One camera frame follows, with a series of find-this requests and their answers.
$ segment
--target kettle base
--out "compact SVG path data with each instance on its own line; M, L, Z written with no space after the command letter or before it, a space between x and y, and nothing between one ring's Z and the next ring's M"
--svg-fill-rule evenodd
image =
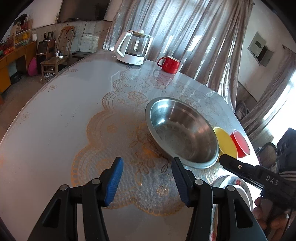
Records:
M124 57L117 56L117 59L120 62L134 66L142 65L144 63L144 58L145 57L138 57L129 54L125 54Z

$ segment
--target yellow bowl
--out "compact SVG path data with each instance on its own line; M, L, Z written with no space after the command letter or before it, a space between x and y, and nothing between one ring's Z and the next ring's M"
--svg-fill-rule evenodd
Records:
M216 126L213 128L219 144L219 157L222 154L227 154L233 158L237 158L237 148L228 133L222 128Z

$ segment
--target human hand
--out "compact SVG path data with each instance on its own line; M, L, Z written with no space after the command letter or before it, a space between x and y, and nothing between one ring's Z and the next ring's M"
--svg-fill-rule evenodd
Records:
M259 197L255 200L255 205L257 207L254 208L253 215L257 219L261 228L263 230L265 230L267 225L266 225L266 222L262 220L263 211L260 207L261 199L262 199L262 197ZM295 214L291 216L290 223L294 219L294 216L295 216ZM286 213L283 213L282 215L278 216L270 223L270 228L275 230L275 233L274 233L271 241L279 241L280 240L280 238L282 237L283 232L285 230L287 221L288 221L288 215Z

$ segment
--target electrical box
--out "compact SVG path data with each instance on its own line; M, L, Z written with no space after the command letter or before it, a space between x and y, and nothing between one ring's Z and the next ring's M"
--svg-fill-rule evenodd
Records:
M256 32L252 42L250 43L248 50L253 55L259 65L267 66L273 52L270 51L265 45L266 41Z

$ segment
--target white wall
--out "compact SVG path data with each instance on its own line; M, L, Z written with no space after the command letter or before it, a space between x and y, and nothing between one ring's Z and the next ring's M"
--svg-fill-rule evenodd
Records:
M254 3L242 49L239 82L258 101L283 56L282 44L296 52L296 43L275 13L260 0ZM267 67L259 66L247 49L257 31L266 40L268 49L274 52Z
M34 0L20 15L23 13L27 13L28 15L32 14L32 28L53 24L59 15L62 1L63 0ZM113 20L121 2L122 0L110 1L104 20ZM11 27L6 32L4 39L6 39L6 36L10 34Z

